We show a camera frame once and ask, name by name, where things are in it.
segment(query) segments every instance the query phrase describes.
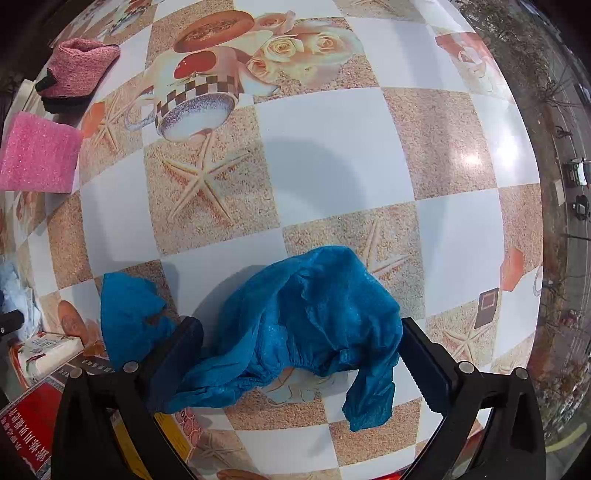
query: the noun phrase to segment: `cloth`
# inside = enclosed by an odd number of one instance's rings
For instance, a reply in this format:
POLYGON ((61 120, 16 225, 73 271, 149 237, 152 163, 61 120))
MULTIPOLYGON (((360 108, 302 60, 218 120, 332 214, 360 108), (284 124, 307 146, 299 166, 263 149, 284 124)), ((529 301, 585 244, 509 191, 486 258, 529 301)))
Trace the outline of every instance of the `cloth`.
MULTIPOLYGON (((143 320, 164 307, 146 280, 105 275, 103 337, 116 368, 140 361, 172 321, 143 320)), ((398 303, 346 247, 321 247, 260 271, 234 292, 219 316, 207 358, 187 375, 167 406, 225 407, 271 383, 285 367, 326 377, 359 369, 343 412, 352 431, 392 414, 392 368, 402 322, 398 303)))

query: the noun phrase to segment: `food package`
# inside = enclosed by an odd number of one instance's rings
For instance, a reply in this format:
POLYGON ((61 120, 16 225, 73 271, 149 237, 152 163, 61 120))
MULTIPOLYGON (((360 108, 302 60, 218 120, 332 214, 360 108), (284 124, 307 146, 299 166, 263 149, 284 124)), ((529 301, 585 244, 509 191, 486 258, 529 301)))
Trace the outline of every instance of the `food package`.
POLYGON ((83 349, 78 337, 38 332, 11 348, 11 361, 23 387, 28 388, 83 349))

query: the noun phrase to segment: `pink slipper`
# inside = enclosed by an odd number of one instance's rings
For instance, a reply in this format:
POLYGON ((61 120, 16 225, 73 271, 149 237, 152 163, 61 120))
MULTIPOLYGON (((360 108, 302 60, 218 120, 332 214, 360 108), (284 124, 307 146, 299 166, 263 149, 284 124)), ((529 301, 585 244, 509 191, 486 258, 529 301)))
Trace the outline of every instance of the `pink slipper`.
POLYGON ((87 104, 120 53, 117 45, 84 38, 60 43, 49 59, 47 75, 35 85, 45 110, 62 113, 87 104))

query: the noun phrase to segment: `checkered pattern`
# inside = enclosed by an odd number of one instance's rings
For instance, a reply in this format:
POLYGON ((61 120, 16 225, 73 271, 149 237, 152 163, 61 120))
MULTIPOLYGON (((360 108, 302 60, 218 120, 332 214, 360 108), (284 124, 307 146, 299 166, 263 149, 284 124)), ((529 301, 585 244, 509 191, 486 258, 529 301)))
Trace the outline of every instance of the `checkered pattern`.
POLYGON ((183 85, 177 86, 168 93, 164 103, 158 102, 156 105, 156 119, 154 120, 156 128, 162 119, 173 110, 188 100, 193 100, 207 93, 229 93, 237 102, 238 84, 237 78, 232 75, 197 75, 183 85))
MULTIPOLYGON (((11 246, 8 232, 47 329, 59 328, 60 299, 97 319, 101 276, 132 268, 157 283, 174 313, 202 319, 207 341, 223 299, 260 265, 342 244, 358 253, 402 313, 456 359, 472 355, 483 371, 527 360, 539 304, 534 285, 541 279, 541 206, 519 111, 504 96, 504 84, 485 91, 457 55, 437 44, 438 36, 473 32, 446 0, 393 0, 393 10, 380 2, 350 3, 157 5, 150 27, 121 44, 121 58, 98 99, 137 88, 144 66, 171 47, 163 39, 175 38, 181 22, 226 9, 253 17, 292 10, 297 21, 330 18, 353 31, 364 54, 320 89, 284 83, 271 99, 239 95, 215 131, 208 160, 215 165, 246 154, 208 177, 231 219, 202 190, 169 220, 190 178, 178 177, 164 160, 195 166, 200 147, 171 144, 155 130, 171 109, 197 95, 237 96, 230 77, 204 77, 170 92, 156 122, 141 132, 141 143, 126 141, 122 122, 115 123, 124 151, 108 162, 92 155, 81 161, 80 191, 67 198, 45 195, 45 212, 33 228, 18 219, 22 206, 7 193, 4 244, 11 246), (505 158, 507 135, 511 162, 505 158), (506 255, 510 248, 522 252, 521 271, 514 255, 506 255), (519 278, 511 291, 501 287, 502 265, 519 278), (479 335, 481 329, 486 332, 479 335)), ((93 18, 90 27, 98 21, 93 18)), ((85 141, 87 153, 89 145, 85 141)), ((206 435, 192 464, 207 479, 238 468, 269 480, 308 478, 309 472, 327 480, 366 480, 408 465, 441 416, 428 409, 401 362, 394 369, 392 420, 353 434, 341 408, 354 378, 351 373, 327 390, 302 393, 313 398, 307 404, 278 407, 252 392, 225 410, 198 409, 206 435)), ((486 415, 479 416, 481 424, 486 415)))

